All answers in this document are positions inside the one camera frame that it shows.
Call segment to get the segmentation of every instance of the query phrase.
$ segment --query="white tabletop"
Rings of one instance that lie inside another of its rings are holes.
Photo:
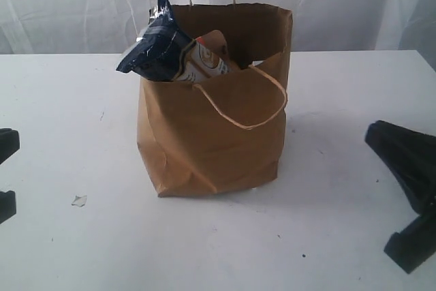
[[[21,139],[0,166],[1,290],[435,289],[436,256],[406,275],[383,253],[416,214],[364,143],[378,119],[436,134],[416,51],[293,53],[279,178],[202,199],[156,196],[119,58],[0,56],[0,127]]]

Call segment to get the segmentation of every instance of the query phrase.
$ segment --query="snack bag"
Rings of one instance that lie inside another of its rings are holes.
[[[123,54],[117,71],[134,71],[152,81],[200,82],[229,72],[215,53],[177,25],[168,0],[157,0],[151,23]]]

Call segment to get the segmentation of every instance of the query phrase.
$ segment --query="small debris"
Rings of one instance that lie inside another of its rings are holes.
[[[74,198],[74,201],[71,203],[71,205],[72,206],[77,206],[77,207],[83,207],[84,204],[87,203],[87,198],[88,198],[88,196],[83,196],[83,197],[76,196]]]

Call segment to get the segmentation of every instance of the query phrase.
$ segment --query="brown paper bag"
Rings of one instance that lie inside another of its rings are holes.
[[[285,138],[292,13],[235,0],[173,10],[191,37],[220,30],[231,59],[246,68],[198,84],[141,78],[138,147],[158,195],[217,194],[276,179]]]

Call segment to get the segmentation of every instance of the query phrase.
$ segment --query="white curtain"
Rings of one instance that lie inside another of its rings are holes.
[[[294,51],[418,49],[436,67],[436,0],[237,1],[293,10]],[[147,24],[149,6],[150,0],[0,0],[0,53],[123,52]]]

